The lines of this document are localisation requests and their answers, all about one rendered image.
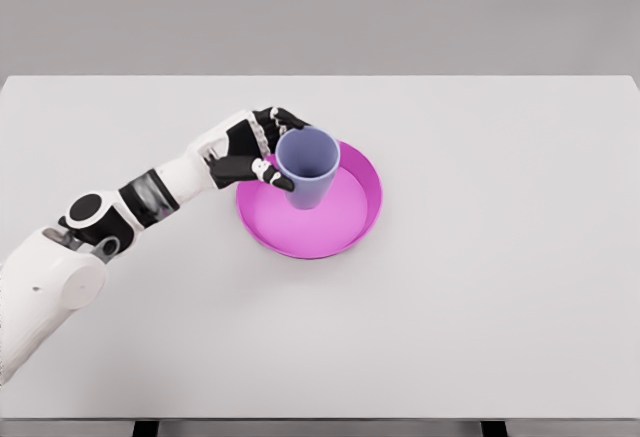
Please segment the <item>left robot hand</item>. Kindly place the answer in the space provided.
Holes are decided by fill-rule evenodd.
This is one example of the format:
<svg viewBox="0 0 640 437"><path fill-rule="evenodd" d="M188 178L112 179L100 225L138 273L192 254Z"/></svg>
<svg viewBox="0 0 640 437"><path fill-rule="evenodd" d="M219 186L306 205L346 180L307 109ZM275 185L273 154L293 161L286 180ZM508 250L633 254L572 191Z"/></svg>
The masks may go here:
<svg viewBox="0 0 640 437"><path fill-rule="evenodd" d="M276 170L267 157L281 137L309 124L281 107L243 110L224 119L197 138L189 149L202 160L215 188L237 182L261 181L292 192L293 181Z"/></svg>

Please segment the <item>blue-grey plastic cup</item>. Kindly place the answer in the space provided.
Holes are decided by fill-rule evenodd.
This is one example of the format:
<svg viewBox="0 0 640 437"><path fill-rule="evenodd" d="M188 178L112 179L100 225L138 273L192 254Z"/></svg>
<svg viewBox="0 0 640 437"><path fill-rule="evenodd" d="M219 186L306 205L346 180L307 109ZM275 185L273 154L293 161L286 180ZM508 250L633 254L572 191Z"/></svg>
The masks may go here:
<svg viewBox="0 0 640 437"><path fill-rule="evenodd" d="M279 171L294 183L289 203L300 210L317 207L337 173L341 151L337 140L313 126L286 132L276 145Z"/></svg>

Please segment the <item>magenta round plate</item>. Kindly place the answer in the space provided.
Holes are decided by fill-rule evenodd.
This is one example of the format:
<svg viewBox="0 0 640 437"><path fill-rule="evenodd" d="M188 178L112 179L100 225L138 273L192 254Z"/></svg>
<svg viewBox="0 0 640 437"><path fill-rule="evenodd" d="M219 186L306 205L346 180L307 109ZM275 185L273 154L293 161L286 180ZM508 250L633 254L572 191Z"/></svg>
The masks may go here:
<svg viewBox="0 0 640 437"><path fill-rule="evenodd" d="M383 205L380 176L359 149L339 146L337 174L313 209L294 208L282 191L258 181L237 186L239 219L258 243L288 257L321 259L354 246L375 226Z"/></svg>

